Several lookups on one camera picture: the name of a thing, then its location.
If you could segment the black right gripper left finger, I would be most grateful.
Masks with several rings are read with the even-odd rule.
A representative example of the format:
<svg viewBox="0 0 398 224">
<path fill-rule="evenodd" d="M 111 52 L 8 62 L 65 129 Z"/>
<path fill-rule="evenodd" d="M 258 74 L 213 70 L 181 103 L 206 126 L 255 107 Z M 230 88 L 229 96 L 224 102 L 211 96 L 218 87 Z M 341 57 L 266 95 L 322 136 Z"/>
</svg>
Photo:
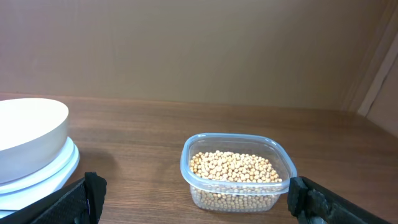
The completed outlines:
<svg viewBox="0 0 398 224">
<path fill-rule="evenodd" d="M 98 224 L 106 186 L 96 172 L 86 172 L 84 178 L 1 218 L 1 224 Z"/>
</svg>

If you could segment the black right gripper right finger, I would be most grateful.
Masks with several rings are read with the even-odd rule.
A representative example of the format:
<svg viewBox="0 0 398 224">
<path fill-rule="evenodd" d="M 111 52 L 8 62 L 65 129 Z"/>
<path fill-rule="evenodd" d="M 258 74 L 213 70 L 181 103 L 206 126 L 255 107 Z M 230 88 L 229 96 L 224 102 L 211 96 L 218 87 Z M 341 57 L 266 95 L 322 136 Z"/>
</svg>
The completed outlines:
<svg viewBox="0 0 398 224">
<path fill-rule="evenodd" d="M 389 224 L 306 177 L 290 179 L 287 205 L 300 224 Z"/>
</svg>

